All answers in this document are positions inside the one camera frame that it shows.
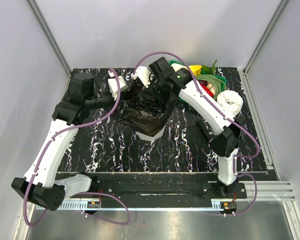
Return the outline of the white faceted trash bin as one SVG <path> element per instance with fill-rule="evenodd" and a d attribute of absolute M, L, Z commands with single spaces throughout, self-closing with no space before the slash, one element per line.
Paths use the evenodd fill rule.
<path fill-rule="evenodd" d="M 149 136 L 149 135 L 143 134 L 141 132 L 136 132 L 136 134 L 143 141 L 154 142 L 155 140 L 157 140 L 163 136 L 165 128 L 166 128 L 166 126 L 163 126 L 162 129 L 154 136 Z"/>

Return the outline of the black trash bag roll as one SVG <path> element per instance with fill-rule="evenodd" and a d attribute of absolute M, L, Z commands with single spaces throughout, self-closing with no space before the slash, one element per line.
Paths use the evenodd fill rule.
<path fill-rule="evenodd" d="M 194 139 L 199 143 L 209 143 L 211 140 L 211 137 L 207 132 L 205 125 L 200 120 L 197 120 L 194 125 L 190 126 L 189 131 Z"/>

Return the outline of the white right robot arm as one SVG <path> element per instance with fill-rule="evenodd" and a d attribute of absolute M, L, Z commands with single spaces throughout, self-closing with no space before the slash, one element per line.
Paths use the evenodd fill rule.
<path fill-rule="evenodd" d="M 140 62 L 135 66 L 131 77 L 142 83 L 144 97 L 153 103 L 154 99 L 163 100 L 169 94 L 188 103 L 204 118 L 215 138 L 209 146 L 218 161 L 218 179 L 206 187 L 204 197 L 231 198 L 237 196 L 239 176 L 236 160 L 239 157 L 239 141 L 244 134 L 243 117 L 237 118 L 220 106 L 200 85 L 191 68 L 185 64 L 172 67 L 161 57 L 148 67 Z"/>

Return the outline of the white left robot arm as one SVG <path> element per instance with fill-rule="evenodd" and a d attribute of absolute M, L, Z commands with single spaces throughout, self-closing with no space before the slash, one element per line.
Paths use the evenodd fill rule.
<path fill-rule="evenodd" d="M 56 105 L 47 137 L 36 159 L 23 177 L 13 179 L 11 187 L 23 198 L 23 207 L 33 203 L 47 210 L 55 211 L 62 202 L 83 193 L 92 198 L 97 195 L 98 178 L 80 172 L 75 176 L 55 180 L 58 167 L 78 130 L 95 125 L 85 123 L 90 110 L 111 107 L 102 118 L 107 119 L 117 108 L 123 87 L 114 69 L 108 71 L 109 93 L 95 92 L 95 79 L 91 73 L 75 74 L 69 81 L 68 89 Z"/>

